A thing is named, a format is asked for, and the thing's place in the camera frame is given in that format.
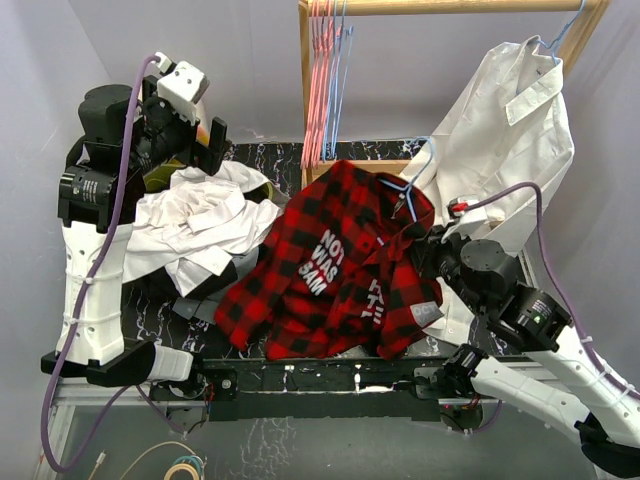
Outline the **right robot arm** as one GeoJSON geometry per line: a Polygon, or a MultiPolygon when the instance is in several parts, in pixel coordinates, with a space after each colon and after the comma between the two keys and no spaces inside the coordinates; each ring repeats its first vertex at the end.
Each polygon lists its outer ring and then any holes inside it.
{"type": "Polygon", "coordinates": [[[524,375],[469,344],[429,379],[441,392],[505,401],[575,441],[621,479],[639,475],[639,392],[581,336],[548,293],[521,282],[518,261],[492,240],[432,228],[410,250],[417,272],[442,279],[487,329],[543,366],[561,389],[524,375]]]}

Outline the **red black plaid shirt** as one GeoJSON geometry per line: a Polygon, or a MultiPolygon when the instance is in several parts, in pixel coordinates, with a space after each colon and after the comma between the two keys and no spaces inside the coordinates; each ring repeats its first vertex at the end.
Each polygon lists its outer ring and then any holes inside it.
{"type": "Polygon", "coordinates": [[[239,350],[265,333],[270,360],[363,344],[396,358],[443,315],[440,284],[411,256],[434,219],[406,181],[338,161],[288,202],[214,322],[239,350]]]}

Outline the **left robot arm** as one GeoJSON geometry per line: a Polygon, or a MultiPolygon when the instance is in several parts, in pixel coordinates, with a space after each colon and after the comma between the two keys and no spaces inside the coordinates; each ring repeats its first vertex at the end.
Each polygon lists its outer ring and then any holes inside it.
{"type": "Polygon", "coordinates": [[[78,107],[83,134],[69,150],[58,190],[63,325],[55,349],[41,358],[42,372],[104,387],[170,381],[186,399],[204,392],[207,376],[191,354],[129,341],[121,326],[125,253],[145,176],[172,159],[213,174],[229,146],[220,119],[209,143],[198,141],[200,99],[150,77],[139,90],[108,84],[85,94],[78,107]]]}

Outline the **light blue wire hanger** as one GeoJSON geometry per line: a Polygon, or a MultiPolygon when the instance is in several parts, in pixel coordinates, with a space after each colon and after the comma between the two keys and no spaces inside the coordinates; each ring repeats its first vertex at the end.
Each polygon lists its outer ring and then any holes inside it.
{"type": "Polygon", "coordinates": [[[386,180],[383,178],[379,178],[378,181],[385,185],[386,187],[395,190],[398,192],[398,200],[396,201],[396,204],[394,206],[394,210],[393,213],[391,215],[392,219],[396,218],[397,213],[401,210],[401,208],[403,206],[407,206],[410,216],[412,218],[412,220],[414,222],[416,222],[418,220],[417,214],[416,214],[416,210],[413,204],[413,200],[412,200],[412,191],[413,188],[415,186],[416,181],[420,178],[420,176],[423,174],[423,172],[427,169],[427,167],[431,164],[434,155],[435,155],[435,145],[433,142],[433,139],[431,136],[419,136],[416,137],[413,140],[409,141],[410,145],[416,144],[419,140],[423,140],[424,144],[422,145],[422,148],[424,148],[425,145],[428,146],[429,148],[429,158],[423,163],[423,165],[420,167],[420,169],[413,175],[413,177],[404,185],[404,186],[399,186],[398,184],[390,181],[390,180],[386,180]]]}

